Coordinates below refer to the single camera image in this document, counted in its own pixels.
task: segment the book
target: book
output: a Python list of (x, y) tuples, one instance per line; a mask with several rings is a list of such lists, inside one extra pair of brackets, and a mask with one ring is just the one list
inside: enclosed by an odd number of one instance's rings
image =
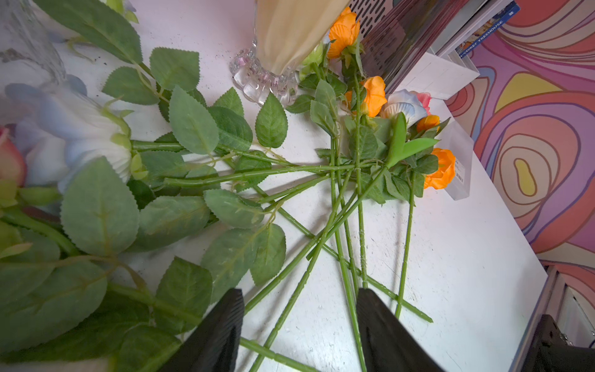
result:
[(482, 43), (488, 36), (494, 31), (502, 27), (513, 15), (518, 13), (521, 7), (516, 2), (508, 4), (501, 12), (496, 14), (493, 18), (489, 19), (483, 26), (475, 31), (464, 43), (461, 43), (457, 48), (456, 52), (461, 58), (469, 54), (474, 48)]

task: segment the pink flower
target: pink flower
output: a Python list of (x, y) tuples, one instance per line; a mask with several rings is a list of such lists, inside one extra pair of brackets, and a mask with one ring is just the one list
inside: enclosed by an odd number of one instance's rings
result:
[(430, 114), (430, 100), (432, 96), (429, 93), (417, 93), (417, 99), (419, 99), (421, 105), (425, 108), (425, 112)]
[(27, 175), (25, 160), (8, 138), (9, 130), (0, 127), (0, 180), (14, 180), (22, 186)]

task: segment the colorful wall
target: colorful wall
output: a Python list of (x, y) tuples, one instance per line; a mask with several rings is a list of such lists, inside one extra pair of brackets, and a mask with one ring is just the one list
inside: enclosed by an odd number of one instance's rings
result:
[(537, 256), (595, 324), (595, 0), (521, 7), (447, 104)]

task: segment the crystal vase base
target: crystal vase base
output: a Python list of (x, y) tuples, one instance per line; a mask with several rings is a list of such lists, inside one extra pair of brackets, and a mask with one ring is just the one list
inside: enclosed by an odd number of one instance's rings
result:
[(263, 105), (269, 93), (275, 95), (283, 107), (291, 105), (297, 95), (296, 72), (287, 69), (276, 75), (261, 66), (255, 48), (242, 49), (230, 64), (234, 84), (250, 101)]

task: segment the orange flower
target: orange flower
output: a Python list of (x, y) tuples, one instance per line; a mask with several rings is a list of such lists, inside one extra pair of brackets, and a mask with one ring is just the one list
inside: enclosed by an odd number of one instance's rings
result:
[(328, 49), (327, 56), (329, 58), (338, 58), (341, 56), (343, 49), (355, 43), (359, 35), (359, 21), (355, 21), (356, 14), (345, 8), (341, 15), (337, 18), (328, 37), (331, 41), (331, 46)]
[(438, 170), (425, 177), (424, 189), (433, 187), (436, 190), (444, 189), (455, 178), (456, 158), (450, 150), (435, 148), (433, 155), (438, 157)]
[[(380, 76), (370, 77), (363, 83), (364, 88), (366, 89), (366, 98), (364, 98), (364, 101), (362, 102), (361, 110), (362, 112), (367, 113), (368, 116), (375, 117), (380, 113), (380, 109), (387, 102), (384, 97), (384, 88), (386, 85)], [(351, 96), (351, 91), (345, 93), (348, 106), (351, 104)]]
[(417, 123), (417, 132), (428, 130), (440, 124), (440, 118), (437, 115), (429, 115)]

